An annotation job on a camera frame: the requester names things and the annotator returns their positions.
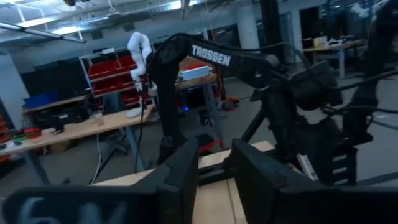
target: metal rack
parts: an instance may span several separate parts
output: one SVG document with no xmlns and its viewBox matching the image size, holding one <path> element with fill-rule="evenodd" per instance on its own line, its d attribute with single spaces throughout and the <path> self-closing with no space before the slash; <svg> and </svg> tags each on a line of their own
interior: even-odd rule
<svg viewBox="0 0 398 224">
<path fill-rule="evenodd" d="M 136 67 L 136 64 L 132 60 L 131 56 L 118 57 L 118 53 L 122 51 L 126 51 L 127 48 L 120 47 L 112 50 L 106 55 L 114 55 L 115 59 L 106 60 L 100 63 L 93 63 L 93 59 L 105 55 L 103 52 L 97 52 L 94 54 L 84 55 L 79 57 L 80 65 L 85 74 L 87 83 L 91 89 L 91 92 L 97 100 L 97 104 L 101 107 L 100 98 L 108 93 L 117 93 L 122 92 L 123 100 L 126 103 L 127 107 L 133 107 L 134 105 L 139 104 L 139 97 L 137 93 L 134 91 L 135 86 L 132 78 L 130 77 L 130 70 Z M 103 68 L 103 70 L 98 70 L 95 73 L 92 73 L 92 68 L 96 67 Z M 112 86 L 112 84 L 106 82 L 105 80 L 118 82 L 118 85 Z M 97 84 L 110 85 L 103 90 L 98 90 L 95 88 Z"/>
</svg>

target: black robotic arm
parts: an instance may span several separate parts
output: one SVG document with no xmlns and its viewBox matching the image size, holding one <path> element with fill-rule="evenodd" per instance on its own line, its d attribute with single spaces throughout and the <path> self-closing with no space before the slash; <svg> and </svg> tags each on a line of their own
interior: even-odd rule
<svg viewBox="0 0 398 224">
<path fill-rule="evenodd" d="M 158 164 L 165 161 L 186 141 L 178 125 L 175 81 L 179 72 L 179 62 L 187 56 L 231 70 L 242 82 L 256 89 L 252 99 L 261 100 L 262 109 L 253 121 L 254 126 L 258 128 L 259 123 L 267 118 L 270 123 L 269 129 L 276 138 L 276 148 L 280 157 L 288 160 L 295 159 L 296 155 L 306 155 L 303 149 L 306 148 L 307 142 L 304 146 L 299 144 L 297 140 L 302 136 L 297 133 L 303 133 L 298 127 L 306 126 L 308 123 L 297 113 L 296 105 L 305 110 L 314 110 L 321 105 L 336 106 L 343 102 L 340 92 L 331 92 L 319 86 L 308 70 L 288 76 L 280 72 L 275 57 L 225 47 L 188 34 L 175 34 L 147 58 L 149 78 L 157 85 L 164 132 Z M 312 69 L 318 82 L 337 86 L 327 63 L 320 63 Z M 333 124 L 330 127 L 326 125 L 326 128 L 335 130 L 337 127 Z M 243 136 L 244 141 L 249 141 L 257 128 L 249 127 L 250 130 Z"/>
<path fill-rule="evenodd" d="M 157 85 L 164 132 L 158 164 L 165 161 L 186 141 L 180 131 L 177 108 L 174 106 L 177 104 L 175 81 L 179 72 L 179 62 L 185 57 L 197 58 L 210 65 L 231 70 L 240 80 L 254 88 L 265 88 L 272 82 L 270 73 L 274 73 L 274 65 L 268 62 L 264 55 L 226 50 L 221 45 L 193 35 L 171 36 L 156 52 L 147 57 L 149 78 Z"/>
</svg>

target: pillar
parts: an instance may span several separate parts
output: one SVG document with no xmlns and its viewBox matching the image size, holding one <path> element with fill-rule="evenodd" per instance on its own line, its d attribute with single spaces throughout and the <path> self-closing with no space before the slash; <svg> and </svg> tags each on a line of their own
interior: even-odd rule
<svg viewBox="0 0 398 224">
<path fill-rule="evenodd" d="M 278 44 L 282 42 L 280 34 L 280 19 L 278 0 L 260 0 L 262 23 L 267 45 Z M 284 63 L 284 46 L 280 45 L 272 49 L 264 50 L 265 54 L 274 54 Z"/>
<path fill-rule="evenodd" d="M 255 49 L 259 45 L 256 17 L 252 1 L 241 0 L 234 5 L 233 15 L 236 16 L 239 41 L 243 49 Z"/>
<path fill-rule="evenodd" d="M 0 99 L 14 127 L 21 129 L 22 106 L 29 94 L 10 55 L 0 55 L 0 67 Z"/>
</svg>

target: white column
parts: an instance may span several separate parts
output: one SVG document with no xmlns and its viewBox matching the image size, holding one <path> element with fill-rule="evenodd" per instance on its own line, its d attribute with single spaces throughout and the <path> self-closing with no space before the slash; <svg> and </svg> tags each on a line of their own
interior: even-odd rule
<svg viewBox="0 0 398 224">
<path fill-rule="evenodd" d="M 237 1 L 233 9 L 233 15 L 236 17 L 241 47 L 244 49 L 258 48 L 260 46 L 259 36 L 252 1 Z"/>
<path fill-rule="evenodd" d="M 22 105 L 29 95 L 10 55 L 0 55 L 0 98 L 16 129 L 22 127 Z"/>
<path fill-rule="evenodd" d="M 303 49 L 302 36 L 301 36 L 301 18 L 300 18 L 300 10 L 292 9 L 292 29 L 293 29 L 293 39 L 294 46 L 300 50 Z M 299 56 L 296 55 L 296 62 L 301 62 Z"/>
</svg>

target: cable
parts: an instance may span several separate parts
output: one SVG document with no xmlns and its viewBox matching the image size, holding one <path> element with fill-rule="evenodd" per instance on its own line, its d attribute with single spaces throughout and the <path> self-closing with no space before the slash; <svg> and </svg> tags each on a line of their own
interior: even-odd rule
<svg viewBox="0 0 398 224">
<path fill-rule="evenodd" d="M 102 153 L 101 153 L 101 148 L 100 148 L 100 134 L 97 134 L 97 150 L 98 150 L 98 164 L 97 164 L 97 169 L 95 170 L 94 177 L 91 180 L 90 184 L 94 184 L 95 179 L 97 179 L 98 172 L 100 170 L 101 166 L 101 160 L 102 160 Z"/>
<path fill-rule="evenodd" d="M 385 109 L 385 108 L 377 108 L 374 106 L 344 106 L 342 108 L 333 108 L 331 106 L 325 106 L 321 107 L 322 112 L 325 114 L 328 114 L 329 116 L 333 115 L 342 115 L 345 111 L 348 110 L 370 110 L 370 111 L 378 111 L 378 112 L 384 112 L 384 113 L 390 113 L 390 114 L 398 114 L 398 110 L 392 110 L 392 109 Z"/>
<path fill-rule="evenodd" d="M 139 150 L 141 146 L 141 138 L 142 138 L 142 130 L 144 129 L 144 92 L 141 92 L 141 99 L 142 99 L 142 106 L 141 106 L 141 121 L 139 123 L 139 137 L 138 137 L 138 142 L 137 142 L 137 154 L 136 154 L 136 163 L 134 164 L 134 173 L 137 172 L 137 163 L 138 163 L 138 157 L 139 157 Z"/>
<path fill-rule="evenodd" d="M 167 43 L 168 43 L 169 41 L 171 41 L 172 39 L 174 39 L 174 38 L 176 38 L 176 37 L 189 37 L 189 38 L 193 38 L 193 39 L 195 39 L 195 40 L 197 40 L 197 41 L 200 41 L 200 42 L 205 42 L 204 40 L 201 40 L 201 39 L 199 39 L 199 38 L 197 38 L 197 37 L 194 37 L 194 36 L 192 36 L 192 35 L 189 35 L 189 34 L 177 33 L 177 34 L 171 35 L 165 42 L 163 42 L 163 44 L 159 47 L 158 51 L 155 52 L 155 54 L 154 54 L 152 60 L 148 63 L 148 67 L 147 67 L 148 69 L 151 68 L 152 63 L 153 63 L 154 59 L 156 58 L 156 56 L 158 56 L 159 52 L 160 52 L 163 48 L 165 48 L 165 46 L 167 45 Z M 278 45 L 285 45 L 285 46 L 289 47 L 290 49 L 292 49 L 292 51 L 294 52 L 294 54 L 296 54 L 296 55 L 298 55 L 298 56 L 300 57 L 300 59 L 302 60 L 302 62 L 303 62 L 303 64 L 304 64 L 304 67 L 309 71 L 309 74 L 311 75 L 311 77 L 313 78 L 313 80 L 314 80 L 315 82 L 317 82 L 319 85 L 323 86 L 324 88 L 326 88 L 326 89 L 328 89 L 328 90 L 333 90 L 333 91 L 348 90 L 348 89 L 350 89 L 350 88 L 355 88 L 355 87 L 358 87 L 358 86 L 363 85 L 363 84 L 365 84 L 365 83 L 379 81 L 379 80 L 381 80 L 381 79 L 383 79 L 383 78 L 387 78 L 387 77 L 390 77 L 390 76 L 393 76 L 393 75 L 397 75 L 397 74 L 398 74 L 398 71 L 393 70 L 393 71 L 390 71 L 390 72 L 386 72 L 386 73 L 382 73 L 382 74 L 376 75 L 376 76 L 374 76 L 374 77 L 372 77 L 372 78 L 367 78 L 367 79 L 362 80 L 362 81 L 357 82 L 357 83 L 353 83 L 353 84 L 346 85 L 346 86 L 341 86 L 341 87 L 335 87 L 335 86 L 330 86 L 330 85 L 327 85 L 327 84 L 323 83 L 323 82 L 319 79 L 319 77 L 315 74 L 315 72 L 313 71 L 313 69 L 312 69 L 312 67 L 311 67 L 311 65 L 310 65 L 310 62 L 309 62 L 308 59 L 304 56 L 304 54 L 303 54 L 298 48 L 296 48 L 296 47 L 294 47 L 294 46 L 292 46 L 292 45 L 290 45 L 290 44 L 288 44 L 288 43 L 281 42 L 281 43 L 278 43 L 278 44 L 268 45 L 268 46 L 265 46 L 265 47 L 259 47 L 259 48 L 256 48 L 256 49 L 239 49 L 239 48 L 236 48 L 236 47 L 227 47 L 227 46 L 220 45 L 220 44 L 217 44 L 217 43 L 215 43 L 215 45 L 216 45 L 217 47 L 221 48 L 221 49 L 224 49 L 224 50 L 232 50 L 232 51 L 238 51 L 238 52 L 259 51 L 259 50 L 268 49 L 268 48 L 270 48 L 270 47 L 275 47 L 275 46 L 278 46 Z"/>
<path fill-rule="evenodd" d="M 205 7 L 206 7 L 206 11 L 207 11 L 207 19 L 208 19 L 209 26 L 210 26 L 211 37 L 213 38 L 214 43 L 217 43 L 216 35 L 214 35 L 213 23 L 214 23 L 214 21 L 216 21 L 216 19 L 221 15 L 221 13 L 223 12 L 223 10 L 224 10 L 225 7 L 224 7 L 222 10 L 220 10 L 220 12 L 218 13 L 218 15 L 217 15 L 212 21 L 210 20 L 210 12 L 209 12 L 209 8 L 208 8 L 208 5 L 207 5 L 207 0 L 205 0 Z M 221 96 L 222 96 L 222 95 L 225 95 L 225 98 L 227 98 L 227 96 L 226 96 L 226 91 L 225 91 L 225 86 L 224 86 L 224 83 L 223 83 L 222 77 L 221 77 L 221 70 L 220 70 L 219 67 L 216 67 L 216 69 L 217 69 L 216 76 L 217 76 L 218 94 L 220 94 Z"/>
<path fill-rule="evenodd" d="M 383 122 L 380 122 L 380 121 L 373 121 L 373 124 L 376 124 L 376 125 L 379 125 L 379 126 L 382 126 L 382 127 L 385 127 L 385 128 L 389 128 L 389 129 L 392 129 L 394 131 L 398 131 L 398 126 L 393 126 L 391 124 L 386 124 L 386 123 L 383 123 Z"/>
</svg>

